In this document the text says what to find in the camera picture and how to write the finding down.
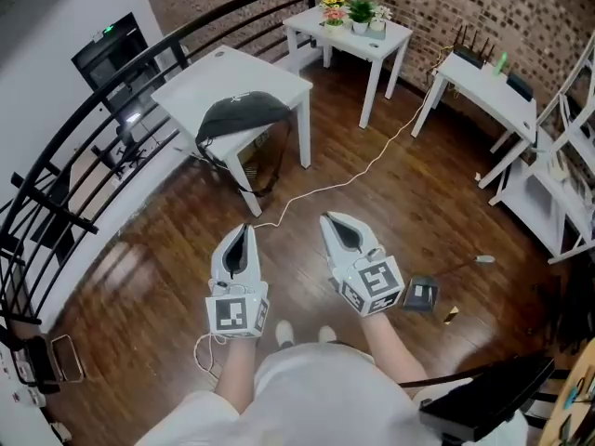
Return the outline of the black office chair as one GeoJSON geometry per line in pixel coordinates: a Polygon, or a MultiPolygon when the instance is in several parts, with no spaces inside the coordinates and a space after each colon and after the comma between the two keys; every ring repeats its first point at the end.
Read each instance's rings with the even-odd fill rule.
{"type": "Polygon", "coordinates": [[[104,164],[110,170],[112,170],[114,175],[118,179],[121,179],[124,176],[124,173],[127,168],[134,168],[138,166],[142,160],[145,159],[144,153],[146,152],[146,150],[132,150],[130,148],[120,148],[117,151],[117,155],[119,156],[118,160],[115,160],[110,153],[103,153],[98,146],[92,146],[91,152],[100,160],[102,164],[104,164]]]}

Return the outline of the white flower pot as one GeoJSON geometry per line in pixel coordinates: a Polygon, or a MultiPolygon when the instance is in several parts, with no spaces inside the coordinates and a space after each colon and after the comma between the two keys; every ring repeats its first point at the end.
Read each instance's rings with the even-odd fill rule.
{"type": "Polygon", "coordinates": [[[386,24],[392,18],[392,11],[389,7],[383,5],[374,5],[373,16],[369,22],[369,28],[375,32],[385,30],[386,24]]]}

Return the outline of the white router table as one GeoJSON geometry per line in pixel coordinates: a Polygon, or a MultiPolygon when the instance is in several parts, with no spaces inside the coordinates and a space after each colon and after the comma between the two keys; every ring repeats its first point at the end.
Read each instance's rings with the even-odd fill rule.
{"type": "Polygon", "coordinates": [[[419,134],[430,111],[441,100],[446,86],[452,84],[460,95],[492,116],[509,133],[520,138],[500,162],[479,180],[479,187],[483,189],[536,142],[536,101],[525,100],[508,85],[504,74],[494,74],[492,65],[485,64],[479,69],[454,53],[448,55],[432,71],[432,75],[433,83],[411,131],[412,137],[419,134]]]}

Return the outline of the green plant pot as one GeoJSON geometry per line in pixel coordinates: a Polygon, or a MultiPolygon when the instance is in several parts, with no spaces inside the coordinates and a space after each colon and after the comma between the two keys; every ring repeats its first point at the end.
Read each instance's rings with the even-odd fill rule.
{"type": "Polygon", "coordinates": [[[366,32],[368,25],[375,16],[375,5],[370,0],[350,0],[349,17],[352,30],[359,35],[366,32]]]}

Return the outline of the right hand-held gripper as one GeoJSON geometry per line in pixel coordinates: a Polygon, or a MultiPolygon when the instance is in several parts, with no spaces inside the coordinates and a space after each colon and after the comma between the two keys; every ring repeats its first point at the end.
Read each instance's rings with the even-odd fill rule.
{"type": "Polygon", "coordinates": [[[362,317],[394,306],[404,289],[403,276],[370,226],[334,211],[319,221],[335,291],[362,317]]]}

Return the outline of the black doorway with green light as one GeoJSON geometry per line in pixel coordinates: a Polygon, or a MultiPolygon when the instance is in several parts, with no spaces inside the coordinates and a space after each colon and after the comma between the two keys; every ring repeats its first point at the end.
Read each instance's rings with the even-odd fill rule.
{"type": "MultiPolygon", "coordinates": [[[[106,27],[99,36],[98,41],[89,42],[72,58],[76,70],[93,91],[102,87],[130,60],[148,48],[132,13],[106,27]]],[[[109,112],[114,112],[156,73],[156,64],[153,61],[145,62],[143,66],[129,72],[103,99],[103,104],[109,112]]]]}

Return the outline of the black metal railing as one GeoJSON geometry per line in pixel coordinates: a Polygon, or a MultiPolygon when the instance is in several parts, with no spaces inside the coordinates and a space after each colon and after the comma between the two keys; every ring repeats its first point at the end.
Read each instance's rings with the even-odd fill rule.
{"type": "MultiPolygon", "coordinates": [[[[121,140],[125,130],[116,122],[117,116],[154,85],[162,86],[167,77],[188,68],[195,55],[184,51],[184,38],[258,1],[232,0],[149,46],[79,105],[26,176],[13,174],[11,182],[18,192],[0,207],[5,217],[0,226],[0,317],[45,327],[55,321],[46,302],[58,295],[69,296],[114,233],[188,156],[171,144],[179,130],[170,116],[164,115],[130,146],[121,140]],[[92,130],[79,131],[129,72],[145,62],[156,63],[164,53],[171,54],[170,63],[92,130]],[[145,159],[118,179],[91,152],[92,146],[115,160],[120,148],[145,149],[145,159]]],[[[314,0],[287,0],[235,24],[208,43],[213,45],[302,2],[313,4],[314,0]]]]}

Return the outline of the grey foot pedal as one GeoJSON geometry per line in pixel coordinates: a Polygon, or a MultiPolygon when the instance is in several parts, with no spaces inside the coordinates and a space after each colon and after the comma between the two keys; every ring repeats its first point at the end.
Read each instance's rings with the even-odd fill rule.
{"type": "Polygon", "coordinates": [[[435,276],[413,276],[406,289],[402,308],[414,312],[432,312],[438,293],[439,284],[435,276]]]}

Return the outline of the pink flower pot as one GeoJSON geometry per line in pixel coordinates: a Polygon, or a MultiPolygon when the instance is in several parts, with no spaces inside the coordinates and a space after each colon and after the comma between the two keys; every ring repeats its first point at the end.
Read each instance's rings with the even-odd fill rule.
{"type": "Polygon", "coordinates": [[[343,27],[348,13],[342,7],[328,7],[323,12],[324,27],[329,31],[336,31],[343,27]]]}

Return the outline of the light wooden board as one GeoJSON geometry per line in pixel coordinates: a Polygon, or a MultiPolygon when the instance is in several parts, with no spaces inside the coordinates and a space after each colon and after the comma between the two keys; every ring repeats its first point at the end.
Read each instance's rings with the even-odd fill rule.
{"type": "Polygon", "coordinates": [[[543,428],[538,446],[568,444],[591,410],[595,394],[595,339],[582,351],[569,373],[543,428]]]}

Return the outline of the person's right forearm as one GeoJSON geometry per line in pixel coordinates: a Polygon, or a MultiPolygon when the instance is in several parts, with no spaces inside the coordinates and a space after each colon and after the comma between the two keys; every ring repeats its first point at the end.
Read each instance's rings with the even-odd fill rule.
{"type": "Polygon", "coordinates": [[[384,312],[362,317],[360,324],[375,364],[386,376],[397,384],[429,379],[384,312]]]}

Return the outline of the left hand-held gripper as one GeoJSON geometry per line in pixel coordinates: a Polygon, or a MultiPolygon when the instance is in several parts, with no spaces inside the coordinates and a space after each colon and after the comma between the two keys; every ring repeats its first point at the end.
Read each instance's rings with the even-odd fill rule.
{"type": "Polygon", "coordinates": [[[254,228],[241,224],[231,230],[211,256],[211,296],[205,306],[212,335],[226,338],[262,336],[270,308],[269,285],[245,282],[258,276],[254,228]]]}

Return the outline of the person's white shirt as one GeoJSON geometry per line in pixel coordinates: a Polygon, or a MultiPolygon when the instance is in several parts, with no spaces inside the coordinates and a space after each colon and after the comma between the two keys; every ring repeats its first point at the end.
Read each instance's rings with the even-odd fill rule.
{"type": "Polygon", "coordinates": [[[135,446],[441,446],[418,407],[362,352],[309,343],[271,354],[243,413],[187,396],[135,446]]]}

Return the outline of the black Puma bag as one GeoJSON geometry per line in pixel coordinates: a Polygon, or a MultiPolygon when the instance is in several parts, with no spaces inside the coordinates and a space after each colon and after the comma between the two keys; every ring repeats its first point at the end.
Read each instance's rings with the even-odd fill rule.
{"type": "Polygon", "coordinates": [[[203,159],[221,175],[222,166],[218,163],[218,158],[210,156],[206,151],[215,139],[280,122],[284,122],[287,128],[284,145],[266,186],[260,190],[250,190],[240,182],[233,181],[238,191],[263,198],[271,193],[279,179],[289,135],[294,127],[293,112],[282,101],[262,91],[251,91],[219,100],[206,111],[195,137],[195,144],[203,159]]]}

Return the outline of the white flower table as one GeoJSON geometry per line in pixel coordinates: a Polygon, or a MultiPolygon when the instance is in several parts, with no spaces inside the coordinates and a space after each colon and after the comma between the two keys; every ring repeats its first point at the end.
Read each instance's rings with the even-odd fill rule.
{"type": "Polygon", "coordinates": [[[367,128],[384,61],[391,55],[395,57],[385,91],[385,98],[390,99],[413,32],[391,21],[384,24],[384,30],[381,32],[367,29],[364,33],[358,34],[353,26],[341,26],[337,30],[330,30],[323,24],[323,11],[318,7],[309,8],[289,17],[283,21],[283,25],[289,49],[289,70],[292,73],[298,74],[301,68],[301,57],[298,55],[300,34],[312,38],[322,49],[325,68],[330,67],[335,49],[371,63],[359,121],[360,128],[367,128]]]}

